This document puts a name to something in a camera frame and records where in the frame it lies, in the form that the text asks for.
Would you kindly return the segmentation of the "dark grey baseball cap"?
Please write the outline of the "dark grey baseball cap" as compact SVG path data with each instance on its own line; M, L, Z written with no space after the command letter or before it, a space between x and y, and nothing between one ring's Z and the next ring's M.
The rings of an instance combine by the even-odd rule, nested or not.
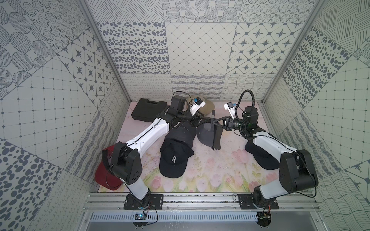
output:
M198 123L196 129L197 138L202 144L213 150L220 150L223 129L212 124L213 118L215 118L215 110L211 112L211 117L203 118Z

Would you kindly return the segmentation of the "beige baseball cap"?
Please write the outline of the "beige baseball cap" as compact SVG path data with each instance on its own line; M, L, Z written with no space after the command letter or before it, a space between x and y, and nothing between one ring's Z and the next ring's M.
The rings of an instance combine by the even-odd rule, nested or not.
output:
M215 105L214 105L214 103L213 103L213 102L211 102L211 101L209 101L209 100L207 100L207 99L205 99L204 97L201 97L201 96L191 96L191 97L189 98L189 103L190 103L190 105L191 105L191 103L192 103L193 99L194 99L194 98L196 98L196 97L199 97L199 98L201 98L203 101L205 101L205 102L206 102L206 105L205 105L204 107L202 107L202 108L200 108L200 109L198 110L198 112L199 112L199 113L202 113L202 114L204 114L204 115L208 115L208 114L210 114L210 113L215 109Z

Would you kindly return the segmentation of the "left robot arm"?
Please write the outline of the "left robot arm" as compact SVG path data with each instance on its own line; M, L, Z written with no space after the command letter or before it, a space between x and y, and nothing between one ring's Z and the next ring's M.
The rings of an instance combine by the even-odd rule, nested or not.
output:
M189 103L185 97L174 96L170 106L160 112L152 124L127 142L114 145L108 170L129 189L129 207L144 209L150 206L150 189L141 179L141 158L161 137L160 172L167 178L179 178L194 155L193 140L202 119L198 110L206 105L200 97Z

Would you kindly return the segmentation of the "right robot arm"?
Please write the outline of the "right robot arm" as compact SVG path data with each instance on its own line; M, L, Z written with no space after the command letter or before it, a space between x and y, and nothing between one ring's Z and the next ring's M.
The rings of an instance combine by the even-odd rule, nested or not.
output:
M319 180L311 154L279 141L272 134L258 126L258 110L248 106L242 117L236 113L220 119L212 117L211 124L226 131L239 131L247 140L245 150L266 170L278 170L277 179L258 185L253 190L253 204L265 208L277 197L303 190L315 189Z

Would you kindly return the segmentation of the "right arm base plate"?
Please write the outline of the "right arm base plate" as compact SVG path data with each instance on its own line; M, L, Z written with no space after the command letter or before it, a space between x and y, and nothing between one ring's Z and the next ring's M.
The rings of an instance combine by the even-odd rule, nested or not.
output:
M241 209L279 209L279 205L275 198L265 199L262 196L254 194L237 194L236 201L239 203Z

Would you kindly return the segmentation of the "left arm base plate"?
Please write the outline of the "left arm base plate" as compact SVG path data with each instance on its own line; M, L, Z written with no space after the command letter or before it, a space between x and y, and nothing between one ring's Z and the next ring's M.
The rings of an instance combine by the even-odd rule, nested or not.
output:
M132 193L128 194L124 203L124 210L154 208L161 210L163 206L163 194L147 194L143 199L136 198Z

